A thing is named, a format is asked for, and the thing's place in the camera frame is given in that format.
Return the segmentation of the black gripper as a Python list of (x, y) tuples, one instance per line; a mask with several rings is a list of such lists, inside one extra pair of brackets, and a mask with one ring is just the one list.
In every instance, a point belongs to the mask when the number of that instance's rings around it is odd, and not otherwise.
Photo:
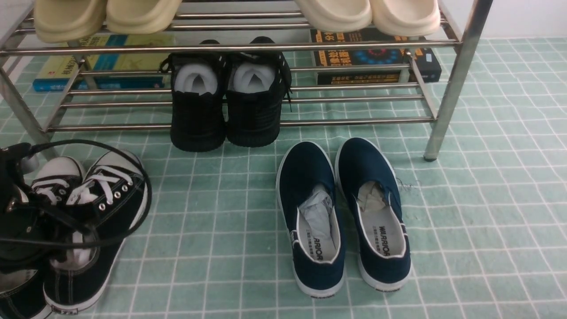
[(99, 246), (93, 226), (69, 206), (52, 204), (26, 184), (37, 153), (58, 143), (19, 143), (1, 149), (1, 271), (44, 272), (65, 250)]

